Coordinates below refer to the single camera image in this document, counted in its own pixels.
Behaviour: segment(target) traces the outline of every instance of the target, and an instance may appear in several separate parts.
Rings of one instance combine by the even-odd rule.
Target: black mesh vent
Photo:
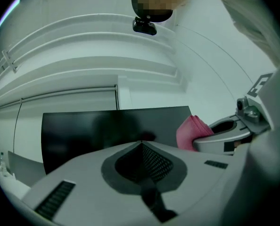
[[[135,149],[120,157],[116,164],[116,171],[126,179],[137,182],[140,165],[143,164],[151,179],[157,183],[172,170],[173,163],[159,153],[140,144]]]
[[[35,212],[48,220],[52,220],[67,196],[75,187],[74,183],[61,182],[52,193],[36,208]]]
[[[205,164],[216,168],[222,168],[222,169],[226,169],[228,167],[228,164],[218,162],[218,161],[206,161]]]

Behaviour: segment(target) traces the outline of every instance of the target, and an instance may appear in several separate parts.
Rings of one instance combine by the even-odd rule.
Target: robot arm
[[[214,135],[193,145],[199,152],[234,154],[234,142],[280,128],[280,68],[259,77],[249,92],[237,100],[235,115],[216,121]]]

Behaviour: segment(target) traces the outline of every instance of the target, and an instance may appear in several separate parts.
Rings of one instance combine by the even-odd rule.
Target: pink cloth
[[[177,144],[180,149],[197,152],[192,142],[200,137],[213,135],[212,130],[196,115],[191,115],[177,129]]]

